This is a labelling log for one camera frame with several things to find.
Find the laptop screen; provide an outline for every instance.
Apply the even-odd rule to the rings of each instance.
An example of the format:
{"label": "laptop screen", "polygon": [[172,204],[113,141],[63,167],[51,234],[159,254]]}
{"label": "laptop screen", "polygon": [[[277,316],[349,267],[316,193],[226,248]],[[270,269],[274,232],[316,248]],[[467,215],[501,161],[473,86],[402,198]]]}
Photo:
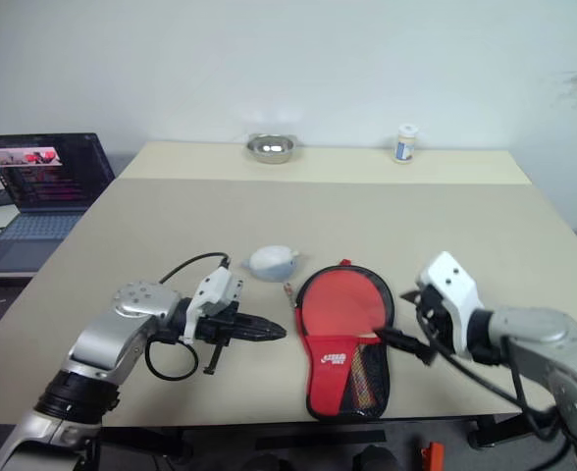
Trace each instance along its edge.
{"label": "laptop screen", "polygon": [[21,211],[87,209],[113,179],[94,133],[0,135],[0,181]]}

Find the beige tabletop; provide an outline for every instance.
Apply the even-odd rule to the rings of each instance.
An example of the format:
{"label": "beige tabletop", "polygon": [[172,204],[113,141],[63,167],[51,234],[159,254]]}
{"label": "beige tabletop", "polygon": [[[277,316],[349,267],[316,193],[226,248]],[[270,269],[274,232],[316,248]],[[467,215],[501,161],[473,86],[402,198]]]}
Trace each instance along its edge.
{"label": "beige tabletop", "polygon": [[[479,172],[484,184],[471,183],[469,176],[438,183],[438,173],[427,183],[406,184],[399,184],[402,177],[396,177],[402,180],[397,183],[264,182],[255,176],[204,180],[185,178],[173,167],[170,178],[160,172],[150,178],[137,173],[149,158],[157,167],[186,158],[197,162],[195,152],[186,153],[187,144],[168,145],[178,151],[160,157],[145,148],[140,161],[110,185],[0,321],[0,423],[15,423],[35,404],[78,334],[108,306],[119,286],[157,280],[181,261],[211,250],[230,253],[234,270],[244,277],[241,310],[282,324],[287,337],[265,343],[233,340],[214,376],[199,373],[180,383],[154,378],[140,361],[105,425],[311,420],[305,407],[307,358],[289,301],[280,285],[253,280],[238,266],[266,244],[286,244],[303,254],[292,280],[296,287],[315,270],[349,258],[379,273],[394,294],[413,288],[423,265],[446,249],[477,280],[488,307],[551,306],[577,319],[577,237],[523,174],[515,172],[508,153],[488,158],[510,168],[514,183],[505,182],[504,172],[500,181],[492,181],[491,165]],[[228,158],[221,153],[210,152],[208,165]],[[385,160],[382,168],[412,173],[416,163],[399,166]],[[210,261],[191,266],[169,285],[190,294],[214,266]],[[395,322],[419,335],[412,306],[401,300]],[[195,346],[206,365],[211,347]],[[167,373],[187,367],[183,348],[156,347],[155,353]],[[389,359],[392,391],[384,417],[513,410],[442,360],[428,368],[393,350]],[[505,369],[475,368],[509,387]],[[528,391],[533,404],[550,400],[538,387],[528,385]]]}

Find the white bottle cap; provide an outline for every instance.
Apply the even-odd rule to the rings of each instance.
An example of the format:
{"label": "white bottle cap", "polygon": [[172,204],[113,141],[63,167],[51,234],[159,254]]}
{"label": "white bottle cap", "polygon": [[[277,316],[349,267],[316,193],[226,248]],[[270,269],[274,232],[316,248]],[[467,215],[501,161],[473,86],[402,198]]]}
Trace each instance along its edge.
{"label": "white bottle cap", "polygon": [[419,128],[409,123],[401,125],[397,130],[397,133],[403,137],[415,137],[417,132],[419,132]]}

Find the metal bowl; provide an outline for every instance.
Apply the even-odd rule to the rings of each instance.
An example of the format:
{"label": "metal bowl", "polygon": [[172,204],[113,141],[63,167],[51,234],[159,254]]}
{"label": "metal bowl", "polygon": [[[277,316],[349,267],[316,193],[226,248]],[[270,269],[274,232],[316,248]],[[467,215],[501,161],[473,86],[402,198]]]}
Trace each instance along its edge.
{"label": "metal bowl", "polygon": [[265,164],[284,164],[290,159],[294,148],[294,140],[280,134],[255,134],[247,142],[251,155]]}

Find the laptop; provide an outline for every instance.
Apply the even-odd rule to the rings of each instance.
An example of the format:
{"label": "laptop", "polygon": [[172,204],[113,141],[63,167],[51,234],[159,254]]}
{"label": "laptop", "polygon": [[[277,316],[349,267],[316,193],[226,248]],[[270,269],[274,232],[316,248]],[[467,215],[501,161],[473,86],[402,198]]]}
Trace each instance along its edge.
{"label": "laptop", "polygon": [[113,179],[95,133],[0,135],[0,181],[20,211],[0,233],[0,278],[32,277]]}

